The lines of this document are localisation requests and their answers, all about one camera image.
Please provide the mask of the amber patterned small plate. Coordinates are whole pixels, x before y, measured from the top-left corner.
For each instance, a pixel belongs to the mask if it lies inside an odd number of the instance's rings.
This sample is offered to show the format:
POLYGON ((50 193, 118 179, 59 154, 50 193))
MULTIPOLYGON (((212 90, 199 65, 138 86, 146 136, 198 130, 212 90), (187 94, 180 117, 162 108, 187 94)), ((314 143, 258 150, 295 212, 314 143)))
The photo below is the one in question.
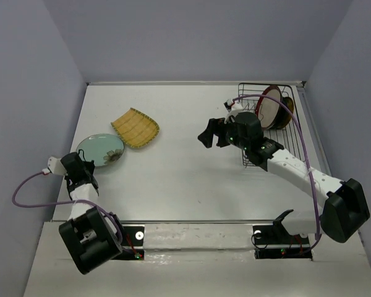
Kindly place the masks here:
POLYGON ((286 105, 287 109, 293 114, 294 113, 294 100, 291 97, 284 97, 283 103, 286 105))

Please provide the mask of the yellow bamboo woven plate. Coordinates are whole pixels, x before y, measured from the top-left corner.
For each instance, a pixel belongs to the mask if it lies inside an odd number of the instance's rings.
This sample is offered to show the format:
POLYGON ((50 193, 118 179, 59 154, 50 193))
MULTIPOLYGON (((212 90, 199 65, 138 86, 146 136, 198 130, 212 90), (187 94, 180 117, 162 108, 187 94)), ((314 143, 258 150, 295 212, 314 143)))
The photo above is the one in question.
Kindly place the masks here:
POLYGON ((111 126, 123 143, 132 149, 148 145, 160 132, 160 127, 154 119, 135 108, 130 108, 111 122, 111 126))

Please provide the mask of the light green round plate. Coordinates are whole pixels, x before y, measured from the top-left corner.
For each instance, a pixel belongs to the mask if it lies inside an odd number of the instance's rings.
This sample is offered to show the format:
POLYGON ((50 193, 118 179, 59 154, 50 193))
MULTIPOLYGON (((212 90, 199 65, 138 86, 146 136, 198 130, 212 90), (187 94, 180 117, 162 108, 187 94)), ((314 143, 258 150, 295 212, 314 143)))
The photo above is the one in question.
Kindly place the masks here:
POLYGON ((95 134, 78 144, 76 152, 85 161, 93 161, 96 167, 112 165, 124 153, 124 143, 116 135, 95 134))

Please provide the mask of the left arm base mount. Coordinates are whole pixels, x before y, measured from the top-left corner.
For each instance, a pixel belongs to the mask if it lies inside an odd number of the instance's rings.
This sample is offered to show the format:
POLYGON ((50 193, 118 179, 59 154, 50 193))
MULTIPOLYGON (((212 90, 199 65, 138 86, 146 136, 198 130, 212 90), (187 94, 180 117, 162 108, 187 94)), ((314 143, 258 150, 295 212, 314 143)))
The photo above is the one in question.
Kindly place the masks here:
POLYGON ((125 233, 121 243, 122 253, 116 256, 114 260, 144 260, 145 226, 127 224, 123 226, 123 229, 125 233))

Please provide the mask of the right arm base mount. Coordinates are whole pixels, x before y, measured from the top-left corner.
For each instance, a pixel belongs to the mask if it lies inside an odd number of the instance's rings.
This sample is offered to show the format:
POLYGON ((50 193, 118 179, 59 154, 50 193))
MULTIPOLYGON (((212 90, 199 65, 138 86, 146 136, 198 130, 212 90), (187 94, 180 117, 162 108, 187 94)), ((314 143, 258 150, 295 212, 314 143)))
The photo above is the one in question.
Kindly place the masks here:
POLYGON ((289 235, 280 226, 255 225, 251 236, 256 259, 295 259, 298 257, 312 259, 308 238, 289 235))

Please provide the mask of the cream plate black brushstroke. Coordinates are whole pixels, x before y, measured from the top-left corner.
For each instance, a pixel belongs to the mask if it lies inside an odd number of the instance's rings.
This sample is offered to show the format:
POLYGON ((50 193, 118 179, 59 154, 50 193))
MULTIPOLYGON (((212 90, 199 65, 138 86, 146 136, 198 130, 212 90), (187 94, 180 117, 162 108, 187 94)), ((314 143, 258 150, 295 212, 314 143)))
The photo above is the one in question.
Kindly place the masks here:
POLYGON ((284 129, 289 124, 291 119, 292 116, 281 105, 279 105, 279 110, 274 118, 274 121, 272 125, 268 127, 268 129, 284 129))

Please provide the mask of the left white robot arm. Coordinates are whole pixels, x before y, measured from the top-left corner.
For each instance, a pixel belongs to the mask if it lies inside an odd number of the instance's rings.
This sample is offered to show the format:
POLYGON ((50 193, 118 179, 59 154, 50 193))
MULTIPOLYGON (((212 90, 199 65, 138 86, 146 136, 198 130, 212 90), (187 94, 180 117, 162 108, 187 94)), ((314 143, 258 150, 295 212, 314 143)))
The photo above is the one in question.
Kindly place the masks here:
POLYGON ((97 204, 94 162, 72 152, 61 158, 61 164, 72 208, 69 219, 59 225, 59 234, 79 272, 86 275, 122 254, 124 229, 97 204))

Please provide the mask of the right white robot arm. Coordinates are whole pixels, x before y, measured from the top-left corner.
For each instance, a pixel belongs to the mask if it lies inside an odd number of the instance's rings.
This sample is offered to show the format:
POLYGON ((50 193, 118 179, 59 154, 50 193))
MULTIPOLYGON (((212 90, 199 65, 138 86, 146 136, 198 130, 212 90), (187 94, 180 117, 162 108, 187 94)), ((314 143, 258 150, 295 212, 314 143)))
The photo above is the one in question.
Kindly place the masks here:
POLYGON ((266 137, 255 114, 240 112, 230 120, 211 118, 198 140, 210 148, 214 137, 218 138, 218 147, 233 145, 241 149, 253 165, 308 194, 316 209, 313 233, 345 243, 370 218, 360 182, 352 178, 342 181, 308 166, 266 137))

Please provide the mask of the red rimmed beige plate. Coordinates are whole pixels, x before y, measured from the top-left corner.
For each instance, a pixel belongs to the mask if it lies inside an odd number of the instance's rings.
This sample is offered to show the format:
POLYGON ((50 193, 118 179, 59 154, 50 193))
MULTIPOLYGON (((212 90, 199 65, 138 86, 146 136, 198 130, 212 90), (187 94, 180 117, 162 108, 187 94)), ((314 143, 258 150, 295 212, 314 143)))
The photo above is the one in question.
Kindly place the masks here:
POLYGON ((280 109, 277 101, 282 101, 282 95, 277 85, 269 86, 263 91, 262 95, 255 107, 255 114, 260 120, 262 129, 266 130, 275 123, 275 118, 280 109))

